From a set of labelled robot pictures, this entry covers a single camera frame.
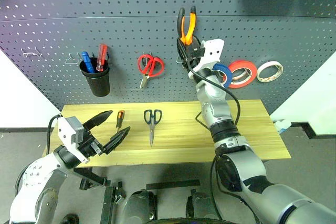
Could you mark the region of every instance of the small screwdriver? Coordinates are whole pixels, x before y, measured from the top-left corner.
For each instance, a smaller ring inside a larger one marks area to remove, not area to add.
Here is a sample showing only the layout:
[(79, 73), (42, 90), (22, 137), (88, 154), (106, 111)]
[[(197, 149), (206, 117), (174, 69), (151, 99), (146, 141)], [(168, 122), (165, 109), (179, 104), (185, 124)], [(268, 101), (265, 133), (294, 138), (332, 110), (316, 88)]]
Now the small screwdriver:
[(124, 116), (125, 116), (125, 110), (119, 110), (118, 115), (117, 115), (117, 124), (116, 124), (117, 132), (121, 128), (121, 124), (122, 124), (122, 120), (124, 120)]

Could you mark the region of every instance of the pliers handle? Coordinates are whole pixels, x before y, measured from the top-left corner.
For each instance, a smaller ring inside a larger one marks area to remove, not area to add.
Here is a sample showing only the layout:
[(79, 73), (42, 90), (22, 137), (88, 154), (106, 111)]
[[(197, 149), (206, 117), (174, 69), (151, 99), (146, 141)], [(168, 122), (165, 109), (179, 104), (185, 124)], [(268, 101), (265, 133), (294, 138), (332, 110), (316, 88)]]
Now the pliers handle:
[(196, 7), (192, 6), (190, 9), (190, 22), (189, 29), (186, 36), (184, 36), (184, 8), (182, 7), (179, 11), (179, 16), (177, 18), (177, 34), (178, 38), (185, 45), (190, 45), (193, 42), (193, 34), (196, 27)]

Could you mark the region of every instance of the scissors blade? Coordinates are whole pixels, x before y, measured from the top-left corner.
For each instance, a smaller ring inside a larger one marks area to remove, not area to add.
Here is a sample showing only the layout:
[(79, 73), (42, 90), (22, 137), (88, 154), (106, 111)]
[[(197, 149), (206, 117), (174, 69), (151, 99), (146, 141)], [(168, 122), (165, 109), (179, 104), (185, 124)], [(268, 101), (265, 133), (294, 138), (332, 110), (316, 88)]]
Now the scissors blade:
[(151, 147), (153, 146), (153, 142), (154, 142), (154, 127), (150, 127), (149, 128), (149, 143), (151, 144)]
[(140, 83), (140, 89), (143, 89), (146, 86), (147, 80), (148, 80), (149, 76), (147, 73), (142, 75), (142, 80)]

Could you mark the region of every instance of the black scissors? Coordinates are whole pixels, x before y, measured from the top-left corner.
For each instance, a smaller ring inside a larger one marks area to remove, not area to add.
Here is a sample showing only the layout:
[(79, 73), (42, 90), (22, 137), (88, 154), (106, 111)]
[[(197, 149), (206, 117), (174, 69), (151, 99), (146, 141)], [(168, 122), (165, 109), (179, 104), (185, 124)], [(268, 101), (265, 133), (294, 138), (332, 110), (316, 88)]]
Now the black scissors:
[(145, 110), (143, 112), (143, 117), (145, 119), (146, 124), (149, 125), (149, 142), (151, 146), (154, 142), (154, 128), (161, 121), (162, 111), (161, 110)]

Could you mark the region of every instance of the tape roll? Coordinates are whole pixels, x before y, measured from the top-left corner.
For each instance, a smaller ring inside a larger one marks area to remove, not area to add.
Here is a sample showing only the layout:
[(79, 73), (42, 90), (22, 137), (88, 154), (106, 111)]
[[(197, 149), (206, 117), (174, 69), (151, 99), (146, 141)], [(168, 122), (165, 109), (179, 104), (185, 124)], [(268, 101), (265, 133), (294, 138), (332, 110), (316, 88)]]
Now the tape roll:
[(256, 65), (254, 65), (253, 62), (250, 61), (237, 60), (231, 63), (228, 68), (231, 70), (232, 74), (239, 69), (243, 69), (244, 73), (240, 74), (239, 76), (241, 78), (246, 77), (243, 80), (236, 80), (236, 78), (234, 78), (234, 80), (229, 85), (229, 88), (232, 89), (237, 89), (249, 85), (257, 77), (257, 67)]
[(222, 73), (222, 77), (223, 77), (222, 85), (224, 88), (227, 88), (232, 82), (232, 72), (229, 70), (227, 66), (217, 63), (212, 68), (212, 71), (218, 71)]
[[(273, 74), (272, 76), (270, 76), (270, 77), (261, 78), (260, 77), (260, 73), (263, 70), (265, 70), (266, 68), (269, 68), (269, 67), (272, 67), (272, 66), (275, 66), (278, 69), (278, 71), (275, 74)], [(280, 75), (282, 75), (283, 72), (284, 72), (284, 67), (279, 62), (277, 62), (277, 61), (269, 61), (267, 63), (262, 64), (258, 68), (257, 78), (261, 82), (270, 82), (270, 81), (274, 81), (275, 79), (277, 79)]]

